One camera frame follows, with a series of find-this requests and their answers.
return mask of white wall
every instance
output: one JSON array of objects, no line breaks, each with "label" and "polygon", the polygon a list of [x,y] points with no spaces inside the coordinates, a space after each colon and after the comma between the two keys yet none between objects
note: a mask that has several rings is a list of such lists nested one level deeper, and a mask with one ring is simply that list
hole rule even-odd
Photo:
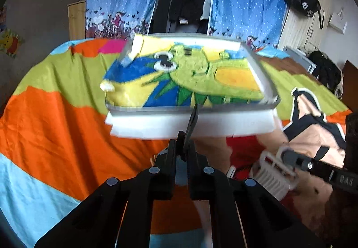
[{"label": "white wall", "polygon": [[22,77],[69,40],[67,4],[78,0],[7,0],[6,24],[25,39],[15,59],[0,53],[0,106]]},{"label": "white wall", "polygon": [[344,8],[344,18],[348,21],[345,34],[328,25],[320,49],[341,68],[346,60],[358,67],[358,7],[354,0],[332,0],[333,13],[338,13],[341,8]]}]

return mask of bedspread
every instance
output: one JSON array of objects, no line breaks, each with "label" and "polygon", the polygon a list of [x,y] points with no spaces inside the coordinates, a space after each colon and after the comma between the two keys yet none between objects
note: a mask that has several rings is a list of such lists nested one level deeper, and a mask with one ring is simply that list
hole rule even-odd
[{"label": "bedspread", "polygon": [[[60,46],[24,77],[0,119],[0,207],[28,247],[107,178],[136,176],[168,144],[110,136],[99,85],[119,51],[104,38]],[[347,107],[290,58],[262,57],[261,62],[281,97],[277,129],[228,138],[231,163],[230,154],[219,152],[227,146],[213,147],[226,156],[215,160],[240,167],[285,143],[342,166]],[[307,174],[301,178],[285,204],[315,231],[332,189]],[[155,201],[151,247],[200,247],[202,240],[186,187],[176,186],[172,201]]]}]

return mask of closet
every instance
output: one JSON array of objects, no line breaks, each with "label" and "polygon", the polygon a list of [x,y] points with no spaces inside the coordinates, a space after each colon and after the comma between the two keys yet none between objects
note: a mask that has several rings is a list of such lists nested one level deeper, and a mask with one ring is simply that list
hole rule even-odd
[{"label": "closet", "polygon": [[304,52],[314,50],[314,46],[319,47],[323,35],[326,31],[329,18],[332,11],[332,0],[319,0],[321,4],[321,17],[324,22],[323,29],[320,29],[318,12],[313,18],[308,18],[293,9],[289,9],[286,16],[282,34],[279,40],[278,49],[282,50],[284,47],[298,48]]}]

